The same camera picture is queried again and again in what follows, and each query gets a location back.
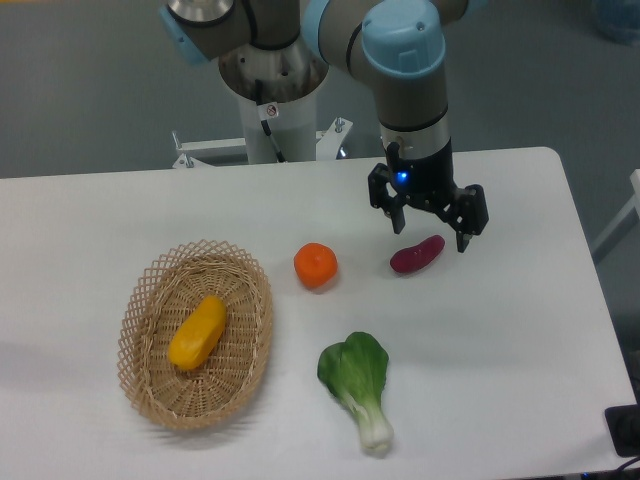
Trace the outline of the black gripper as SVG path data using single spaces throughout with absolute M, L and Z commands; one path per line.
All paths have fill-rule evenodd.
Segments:
M 391 142 L 385 154 L 387 166 L 378 163 L 367 177 L 371 207 L 383 211 L 395 234 L 406 225 L 405 203 L 436 213 L 455 231 L 457 251 L 464 253 L 471 239 L 484 230 L 489 213 L 481 185 L 456 186 L 451 141 L 438 152 L 413 160 L 401 156 L 398 142 Z M 389 185 L 395 196 L 389 193 Z

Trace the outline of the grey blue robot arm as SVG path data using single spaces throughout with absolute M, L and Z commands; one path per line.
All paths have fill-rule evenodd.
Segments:
M 160 18 L 194 64 L 216 62 L 243 115 L 252 163 L 314 159 L 315 97 L 330 69 L 373 95 L 385 161 L 368 177 L 370 204 L 405 225 L 404 208 L 435 214 L 457 248 L 482 233 L 481 186 L 453 177 L 445 25 L 474 1 L 166 1 Z

